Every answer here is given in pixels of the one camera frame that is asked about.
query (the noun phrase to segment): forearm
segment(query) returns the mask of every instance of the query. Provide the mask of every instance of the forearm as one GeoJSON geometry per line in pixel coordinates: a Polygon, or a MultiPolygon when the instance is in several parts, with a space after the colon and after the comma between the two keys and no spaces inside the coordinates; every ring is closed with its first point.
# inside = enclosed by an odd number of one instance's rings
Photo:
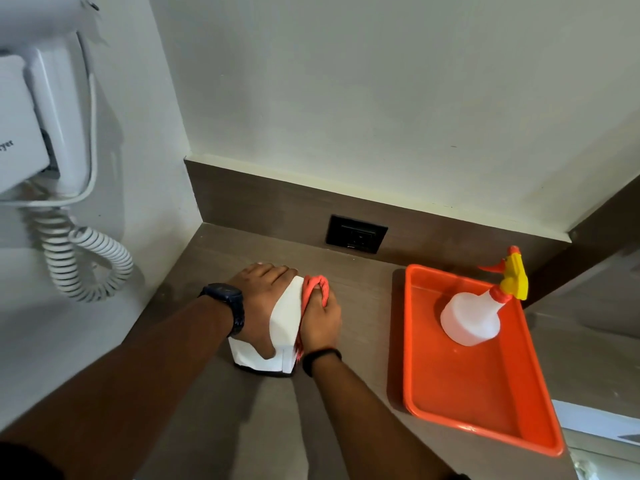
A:
{"type": "Polygon", "coordinates": [[[352,480],[444,480],[453,475],[338,357],[316,359],[313,375],[352,480]]]}
{"type": "Polygon", "coordinates": [[[70,379],[0,441],[29,446],[67,480],[133,478],[232,323],[226,305],[194,300],[70,379]]]}

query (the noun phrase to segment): electrical outlet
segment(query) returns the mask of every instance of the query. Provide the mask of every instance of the electrical outlet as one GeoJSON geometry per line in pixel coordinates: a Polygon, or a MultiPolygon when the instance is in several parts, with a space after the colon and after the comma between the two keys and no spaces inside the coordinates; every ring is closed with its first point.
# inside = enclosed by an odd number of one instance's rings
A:
{"type": "Polygon", "coordinates": [[[357,221],[348,217],[331,216],[326,243],[341,248],[376,254],[388,227],[357,221]]]}

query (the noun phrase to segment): black sleeve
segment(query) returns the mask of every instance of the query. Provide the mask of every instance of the black sleeve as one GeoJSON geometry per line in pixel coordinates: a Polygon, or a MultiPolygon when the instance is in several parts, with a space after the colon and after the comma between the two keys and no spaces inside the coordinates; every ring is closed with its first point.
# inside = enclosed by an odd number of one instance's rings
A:
{"type": "Polygon", "coordinates": [[[64,480],[65,475],[26,446],[0,442],[0,477],[7,480],[64,480]]]}

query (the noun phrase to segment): yellow spray head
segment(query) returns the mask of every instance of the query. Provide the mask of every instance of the yellow spray head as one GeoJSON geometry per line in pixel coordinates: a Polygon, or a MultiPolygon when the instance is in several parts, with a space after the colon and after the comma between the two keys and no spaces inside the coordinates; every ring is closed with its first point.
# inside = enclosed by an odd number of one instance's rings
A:
{"type": "Polygon", "coordinates": [[[480,269],[492,273],[502,273],[504,279],[500,282],[500,290],[513,295],[517,299],[527,299],[529,293],[529,279],[524,271],[522,254],[517,246],[509,247],[509,255],[496,266],[479,266],[480,269]]]}

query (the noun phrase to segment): brown backsplash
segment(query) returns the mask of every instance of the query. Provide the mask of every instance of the brown backsplash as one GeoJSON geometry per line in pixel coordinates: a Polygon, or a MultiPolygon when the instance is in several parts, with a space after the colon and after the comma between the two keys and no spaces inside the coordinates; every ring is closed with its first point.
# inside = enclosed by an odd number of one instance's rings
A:
{"type": "Polygon", "coordinates": [[[406,266],[412,263],[495,281],[478,265],[496,264],[510,245],[533,272],[569,243],[395,207],[325,190],[186,161],[202,220],[406,266]],[[375,255],[324,243],[332,214],[388,226],[375,255]]]}

